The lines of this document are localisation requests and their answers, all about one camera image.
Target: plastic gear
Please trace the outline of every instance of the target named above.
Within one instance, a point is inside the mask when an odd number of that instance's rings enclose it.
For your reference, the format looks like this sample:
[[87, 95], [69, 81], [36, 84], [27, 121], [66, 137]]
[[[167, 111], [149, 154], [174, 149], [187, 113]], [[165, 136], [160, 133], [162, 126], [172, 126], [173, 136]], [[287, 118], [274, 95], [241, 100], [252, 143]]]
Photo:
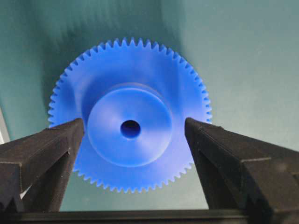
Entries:
[[49, 104], [50, 127], [82, 118], [74, 171], [120, 192], [162, 187], [191, 168], [185, 118], [211, 123], [206, 87], [178, 53], [123, 39], [87, 50], [64, 70]]

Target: green wall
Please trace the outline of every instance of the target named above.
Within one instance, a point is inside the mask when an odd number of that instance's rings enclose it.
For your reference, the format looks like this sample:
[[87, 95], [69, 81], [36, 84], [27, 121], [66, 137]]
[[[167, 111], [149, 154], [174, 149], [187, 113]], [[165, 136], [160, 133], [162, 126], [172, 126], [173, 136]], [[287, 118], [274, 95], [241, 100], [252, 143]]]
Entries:
[[[2, 0], [0, 105], [12, 140], [48, 126], [51, 90], [84, 50], [149, 38], [184, 56], [210, 91], [213, 123], [299, 149], [299, 1]], [[141, 194], [71, 176], [62, 210], [197, 209], [195, 168]]]

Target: gear rim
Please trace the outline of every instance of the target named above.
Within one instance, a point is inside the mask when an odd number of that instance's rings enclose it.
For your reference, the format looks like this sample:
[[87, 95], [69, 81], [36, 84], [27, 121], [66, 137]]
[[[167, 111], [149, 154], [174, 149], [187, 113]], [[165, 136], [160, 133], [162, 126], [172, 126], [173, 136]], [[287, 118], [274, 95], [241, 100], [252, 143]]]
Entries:
[[[56, 119], [57, 117], [57, 102], [59, 102], [59, 95], [61, 94], [61, 89], [65, 89], [65, 81], [68, 78], [71, 78], [71, 75], [74, 75], [74, 70], [79, 66], [84, 66], [84, 61], [88, 61], [87, 59], [90, 57], [93, 57], [95, 54], [101, 54], [104, 53], [106, 50], [113, 48], [127, 48], [127, 49], [133, 49], [133, 48], [139, 48], [139, 49], [148, 49], [154, 54], [163, 54], [165, 56], [165, 59], [169, 60], [170, 58], [177, 64], [178, 66], [181, 66], [185, 70], [185, 74], [183, 75], [189, 75], [190, 77], [183, 77], [183, 79], [187, 79], [188, 82], [194, 82], [196, 84], [196, 87], [199, 90], [199, 93], [201, 95], [201, 101], [204, 105], [204, 119], [199, 119], [201, 121], [211, 123], [211, 107], [210, 107], [210, 100], [208, 98], [208, 93], [205, 90], [206, 87], [202, 83], [202, 80], [199, 78], [197, 72], [192, 68], [192, 66], [178, 53], [173, 52], [170, 48], [166, 48], [164, 45], [159, 45], [158, 43], [154, 42], [152, 44], [151, 41], [147, 40], [146, 42], [143, 42], [142, 39], [140, 39], [138, 42], [136, 42], [133, 38], [128, 42], [127, 39], [123, 39], [121, 42], [119, 40], [115, 40], [114, 42], [108, 41], [105, 44], [101, 43], [100, 45], [93, 47], [92, 49], [86, 51], [82, 55], [80, 55], [76, 60], [74, 60], [68, 68], [65, 69], [65, 72], [60, 76], [60, 79], [57, 81], [57, 85], [53, 90], [53, 95], [51, 96], [51, 102], [49, 104], [50, 110], [49, 110], [49, 121], [51, 122], [50, 127], [58, 125], [59, 121]], [[109, 181], [105, 181], [105, 178], [98, 178], [95, 177], [96, 173], [91, 172], [89, 169], [84, 168], [84, 164], [80, 162], [80, 156], [82, 159], [82, 155], [78, 155], [76, 162], [74, 164], [74, 171], [79, 170], [79, 176], [85, 175], [84, 179], [90, 179], [90, 183], [97, 182], [97, 186], [103, 185], [103, 188], [106, 189], [107, 187], [110, 187], [110, 190], [113, 191], [114, 189], [117, 189], [118, 192], [120, 192], [122, 189], [124, 192], [128, 192], [129, 190], [131, 192], [134, 192], [137, 190], [138, 192], [141, 192], [142, 189], [145, 189], [146, 191], [151, 189], [155, 189], [157, 186], [162, 187], [162, 184], [168, 184], [168, 181], [174, 181], [174, 177], [180, 177], [181, 173], [185, 173], [186, 168], [191, 168], [190, 163], [193, 163], [192, 158], [189, 161], [185, 161], [184, 165], [180, 166], [180, 168], [173, 172], [171, 176], [168, 175], [168, 177], [160, 178], [157, 181], [152, 181], [152, 184], [132, 184], [132, 186], [121, 186], [117, 184], [111, 184]]]

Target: center hole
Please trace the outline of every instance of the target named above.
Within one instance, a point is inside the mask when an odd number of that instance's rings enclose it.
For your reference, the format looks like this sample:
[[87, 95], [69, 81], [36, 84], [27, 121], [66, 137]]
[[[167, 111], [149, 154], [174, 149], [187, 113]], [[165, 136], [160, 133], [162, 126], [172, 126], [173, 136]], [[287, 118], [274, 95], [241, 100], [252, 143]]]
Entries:
[[135, 138], [140, 133], [140, 125], [134, 120], [127, 120], [121, 125], [121, 133], [129, 139]]

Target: blue plastic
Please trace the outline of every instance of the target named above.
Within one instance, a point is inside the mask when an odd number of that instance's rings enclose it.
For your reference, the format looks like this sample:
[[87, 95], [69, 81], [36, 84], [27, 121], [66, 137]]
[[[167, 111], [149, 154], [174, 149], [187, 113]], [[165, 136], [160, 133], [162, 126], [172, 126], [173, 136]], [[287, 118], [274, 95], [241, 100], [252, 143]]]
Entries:
[[102, 43], [60, 76], [50, 127], [82, 118], [85, 136], [74, 171], [111, 191], [147, 191], [191, 168], [184, 121], [211, 122], [205, 89], [192, 66], [164, 45]]

